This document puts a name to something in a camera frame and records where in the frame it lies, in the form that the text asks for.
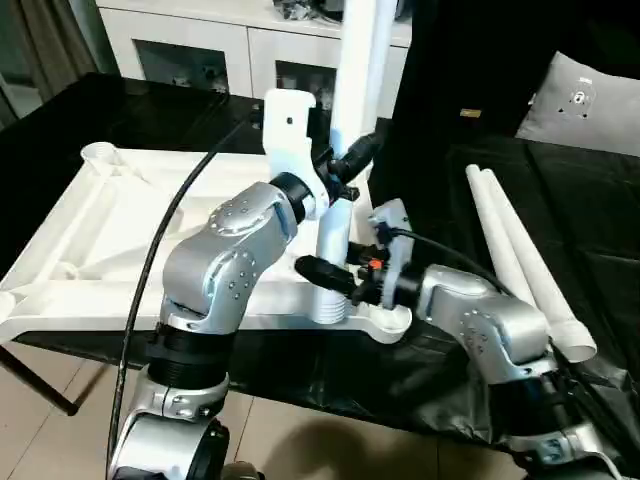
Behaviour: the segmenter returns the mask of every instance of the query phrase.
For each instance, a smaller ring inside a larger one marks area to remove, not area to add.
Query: white frame
[[[229,93],[253,96],[245,27],[109,8],[100,14],[123,77],[145,80],[134,40],[203,48],[224,53]]]
[[[276,87],[276,60],[338,68],[340,40],[296,33],[249,28],[253,96],[264,98]],[[396,103],[407,49],[389,47],[378,104],[378,116],[391,118]]]

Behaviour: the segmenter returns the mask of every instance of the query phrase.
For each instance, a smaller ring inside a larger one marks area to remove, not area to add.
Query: white rack
[[[148,243],[180,184],[204,154],[85,147],[85,164],[0,281],[0,344],[27,331],[122,330]],[[219,154],[189,190],[152,268],[136,329],[151,330],[162,300],[161,272],[173,247],[209,213],[256,181],[263,155]],[[317,223],[305,222],[285,255],[260,278],[243,329],[317,329],[307,319],[313,286],[293,269],[315,252]],[[363,330],[391,343],[411,313],[360,305],[333,329]]]

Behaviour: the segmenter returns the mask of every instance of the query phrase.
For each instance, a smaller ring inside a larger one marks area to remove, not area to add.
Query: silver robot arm
[[[255,183],[222,204],[169,256],[162,321],[184,331],[234,333],[258,278],[297,231],[289,200],[271,184]]]
[[[378,148],[375,136],[365,136],[339,162],[325,149],[309,172],[298,171],[302,179],[280,171],[270,183],[253,184],[171,252],[160,322],[147,350],[151,361],[138,377],[109,479],[219,478],[228,431],[215,416],[249,297],[298,223],[317,213],[317,201],[357,193],[346,185]]]
[[[311,256],[296,262],[298,273],[353,303],[411,308],[456,339],[489,387],[506,445],[532,478],[587,478],[588,473],[589,478],[620,479],[594,426],[566,395],[544,314],[472,273],[431,265],[416,274],[409,268],[413,240],[392,234],[397,229],[412,233],[399,199],[376,208],[370,222],[380,244],[351,245],[356,254],[348,257],[361,266],[362,283]],[[598,465],[578,468],[591,461]]]

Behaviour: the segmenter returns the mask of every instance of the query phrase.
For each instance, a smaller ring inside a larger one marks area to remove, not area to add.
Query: black table
[[[22,182],[29,175],[18,195],[38,199],[17,220],[13,243],[3,244],[0,272],[13,263],[80,167],[84,145],[109,141],[125,148],[204,151],[259,103],[222,100],[210,92],[89,75],[0,133],[2,157],[11,158],[5,178]],[[326,125],[320,126],[316,133],[311,129],[314,141],[322,140],[318,132]],[[263,153],[261,132],[247,124],[227,151]],[[413,162],[409,175],[394,171],[392,162],[376,167],[374,183],[384,188],[374,189],[374,200],[401,196],[415,230],[489,267],[464,167],[478,163],[494,169],[599,345],[597,357],[581,370],[638,440],[640,160],[482,137],[451,146],[444,158]],[[33,175],[36,165],[41,173]],[[23,204],[15,194],[3,195],[5,205]],[[418,249],[416,259],[456,266],[426,250]],[[148,337],[149,332],[134,337],[136,367],[146,363]],[[29,332],[16,340],[110,363],[121,348],[120,332]],[[241,331],[230,373],[236,390],[395,428],[485,445],[499,434],[486,388],[464,351],[422,322],[414,322],[395,345],[355,332]]]

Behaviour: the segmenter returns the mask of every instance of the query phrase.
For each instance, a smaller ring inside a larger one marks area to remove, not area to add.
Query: white column
[[[396,5],[396,0],[346,1],[331,116],[331,146],[337,157],[375,130]],[[320,220],[316,254],[335,265],[345,263],[352,209],[351,202],[338,200]],[[312,320],[335,323],[345,313],[342,295],[316,287]]]

